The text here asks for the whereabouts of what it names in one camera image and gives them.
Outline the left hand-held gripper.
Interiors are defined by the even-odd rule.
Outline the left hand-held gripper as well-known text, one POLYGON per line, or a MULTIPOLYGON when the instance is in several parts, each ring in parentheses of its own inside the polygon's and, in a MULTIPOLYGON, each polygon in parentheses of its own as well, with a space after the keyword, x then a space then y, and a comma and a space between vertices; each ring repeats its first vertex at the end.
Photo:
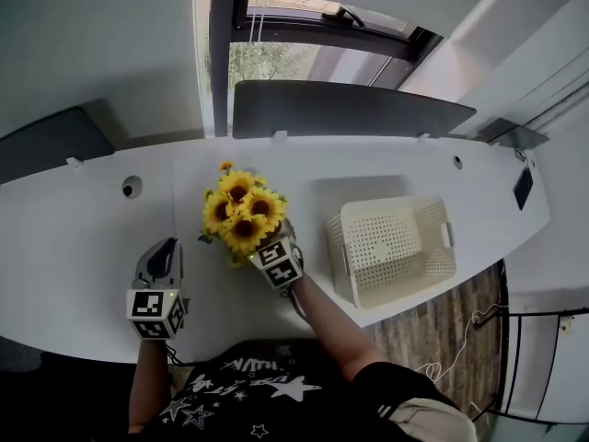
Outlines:
POLYGON ((182 278, 178 239, 162 239, 140 257, 127 290, 126 316, 142 340, 174 340, 184 327, 190 299, 182 278))

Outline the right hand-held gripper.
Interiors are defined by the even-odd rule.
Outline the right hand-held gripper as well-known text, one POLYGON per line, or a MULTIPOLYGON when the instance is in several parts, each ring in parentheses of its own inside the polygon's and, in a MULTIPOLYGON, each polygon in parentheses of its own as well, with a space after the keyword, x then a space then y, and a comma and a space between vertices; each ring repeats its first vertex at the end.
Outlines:
POLYGON ((282 220, 248 259, 273 289, 289 287, 303 276, 303 252, 296 244, 295 230, 288 219, 282 220))

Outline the person's left forearm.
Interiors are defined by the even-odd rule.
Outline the person's left forearm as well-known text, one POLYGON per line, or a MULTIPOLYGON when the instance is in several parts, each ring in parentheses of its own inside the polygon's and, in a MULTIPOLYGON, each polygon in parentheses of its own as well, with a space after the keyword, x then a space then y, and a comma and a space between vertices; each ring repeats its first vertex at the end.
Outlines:
POLYGON ((169 404, 167 348, 163 341, 140 344, 129 399, 129 434, 140 433, 169 404))

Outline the black star print shirt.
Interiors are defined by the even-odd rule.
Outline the black star print shirt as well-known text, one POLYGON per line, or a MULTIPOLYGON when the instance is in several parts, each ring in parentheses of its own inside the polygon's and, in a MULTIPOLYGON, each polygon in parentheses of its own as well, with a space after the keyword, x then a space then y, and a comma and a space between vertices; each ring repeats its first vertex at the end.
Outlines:
POLYGON ((197 364, 141 442, 413 442, 378 416, 412 398, 457 407, 424 375, 388 362, 344 378, 315 340, 250 341, 197 364))

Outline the dark desk partition panel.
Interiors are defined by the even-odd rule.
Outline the dark desk partition panel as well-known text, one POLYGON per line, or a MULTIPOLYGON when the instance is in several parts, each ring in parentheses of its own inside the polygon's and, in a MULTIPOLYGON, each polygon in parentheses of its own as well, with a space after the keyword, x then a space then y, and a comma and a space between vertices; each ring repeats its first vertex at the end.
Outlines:
POLYGON ((78 161, 110 156, 108 138, 87 113, 74 107, 0 138, 0 185, 78 161))
POLYGON ((478 131, 477 141, 513 149, 534 149, 545 144, 549 138, 522 125, 499 118, 478 131))
POLYGON ((379 87, 300 80, 237 83, 233 137, 444 137, 476 114, 461 104, 379 87))

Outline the white wall pipes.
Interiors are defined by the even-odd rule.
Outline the white wall pipes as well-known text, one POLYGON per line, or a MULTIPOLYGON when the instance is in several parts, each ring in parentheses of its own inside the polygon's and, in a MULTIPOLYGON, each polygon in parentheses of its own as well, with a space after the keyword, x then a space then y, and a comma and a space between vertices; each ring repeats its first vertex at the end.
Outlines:
POLYGON ((547 134, 558 129, 557 124, 564 122, 565 127, 589 111, 589 80, 575 90, 567 89, 562 96, 538 116, 525 124, 525 128, 547 134))

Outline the cream perforated plastic basket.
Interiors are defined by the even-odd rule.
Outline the cream perforated plastic basket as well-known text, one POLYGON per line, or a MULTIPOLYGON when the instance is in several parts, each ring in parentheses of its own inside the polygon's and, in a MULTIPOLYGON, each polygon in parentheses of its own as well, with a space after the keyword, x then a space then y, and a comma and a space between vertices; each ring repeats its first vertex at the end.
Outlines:
POLYGON ((327 222, 335 292, 358 309, 383 306, 456 274, 452 224, 439 196, 345 204, 327 222))

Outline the white desk tabletop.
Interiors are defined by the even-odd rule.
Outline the white desk tabletop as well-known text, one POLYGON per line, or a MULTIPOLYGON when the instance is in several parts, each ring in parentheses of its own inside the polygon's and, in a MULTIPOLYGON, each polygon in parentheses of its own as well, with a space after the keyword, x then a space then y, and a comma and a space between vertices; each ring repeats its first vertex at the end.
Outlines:
POLYGON ((206 360, 249 339, 307 336, 308 326, 260 273, 229 267, 222 246, 198 240, 203 193, 225 161, 287 197, 306 272, 327 293, 326 224, 344 204, 420 194, 444 200, 456 274, 377 308, 343 303, 363 326, 467 281, 550 220, 541 179, 518 209, 513 190, 525 165, 513 150, 467 140, 222 137, 124 150, 0 186, 0 336, 61 355, 134 362, 139 338, 126 318, 126 293, 138 259, 170 237, 181 242, 191 300, 173 343, 181 360, 206 360), (127 199, 121 185, 132 175, 143 190, 127 199))

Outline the person's right forearm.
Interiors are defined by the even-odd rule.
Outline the person's right forearm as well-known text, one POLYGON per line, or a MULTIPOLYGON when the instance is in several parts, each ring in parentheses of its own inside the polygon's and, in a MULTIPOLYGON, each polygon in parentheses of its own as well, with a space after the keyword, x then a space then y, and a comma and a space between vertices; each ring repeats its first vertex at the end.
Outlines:
POLYGON ((308 275, 296 280, 292 290, 307 323, 346 380, 353 381, 373 363, 388 361, 364 330, 308 275))

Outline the yellow sunflower bouquet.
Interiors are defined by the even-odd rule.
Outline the yellow sunflower bouquet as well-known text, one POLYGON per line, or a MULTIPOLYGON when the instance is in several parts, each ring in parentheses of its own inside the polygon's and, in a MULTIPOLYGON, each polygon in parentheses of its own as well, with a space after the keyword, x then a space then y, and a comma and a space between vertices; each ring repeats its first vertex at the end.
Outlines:
POLYGON ((242 266, 253 253, 278 236, 286 221, 288 199, 271 189, 264 177, 220 164, 220 178, 204 191, 202 229, 198 240, 222 242, 229 264, 242 266))

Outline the beige cloth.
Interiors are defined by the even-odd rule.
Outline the beige cloth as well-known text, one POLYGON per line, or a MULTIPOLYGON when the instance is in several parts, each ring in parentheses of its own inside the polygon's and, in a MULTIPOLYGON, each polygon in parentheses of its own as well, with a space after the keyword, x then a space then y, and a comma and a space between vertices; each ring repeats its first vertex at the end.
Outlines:
POLYGON ((381 405, 377 413, 413 442, 478 442, 473 422, 441 401, 412 398, 396 409, 381 405))

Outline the black office chair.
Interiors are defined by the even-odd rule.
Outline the black office chair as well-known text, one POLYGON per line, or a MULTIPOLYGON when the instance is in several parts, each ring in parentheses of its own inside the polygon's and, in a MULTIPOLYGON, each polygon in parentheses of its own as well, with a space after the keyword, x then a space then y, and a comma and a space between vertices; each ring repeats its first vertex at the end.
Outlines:
POLYGON ((0 336, 0 442, 122 441, 134 370, 0 336))

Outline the dark framed window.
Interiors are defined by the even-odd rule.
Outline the dark framed window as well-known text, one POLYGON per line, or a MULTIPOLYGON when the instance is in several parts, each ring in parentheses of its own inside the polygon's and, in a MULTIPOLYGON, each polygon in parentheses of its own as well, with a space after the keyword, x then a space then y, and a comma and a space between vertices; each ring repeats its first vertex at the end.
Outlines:
POLYGON ((440 44, 421 27, 339 25, 249 0, 191 0, 203 135, 230 135, 237 83, 309 80, 396 89, 440 44))

